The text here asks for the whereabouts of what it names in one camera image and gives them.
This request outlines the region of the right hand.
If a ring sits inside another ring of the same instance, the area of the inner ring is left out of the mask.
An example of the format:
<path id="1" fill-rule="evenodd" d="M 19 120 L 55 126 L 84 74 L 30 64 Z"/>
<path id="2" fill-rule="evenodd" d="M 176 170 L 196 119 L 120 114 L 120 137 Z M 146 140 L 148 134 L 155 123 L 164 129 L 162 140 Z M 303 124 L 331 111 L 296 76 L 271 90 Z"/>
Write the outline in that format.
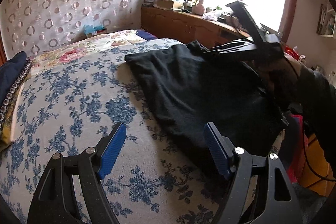
<path id="1" fill-rule="evenodd" d="M 254 60 L 249 62 L 256 73 L 268 85 L 275 100 L 283 108 L 295 102 L 301 63 L 287 53 L 273 61 Z"/>

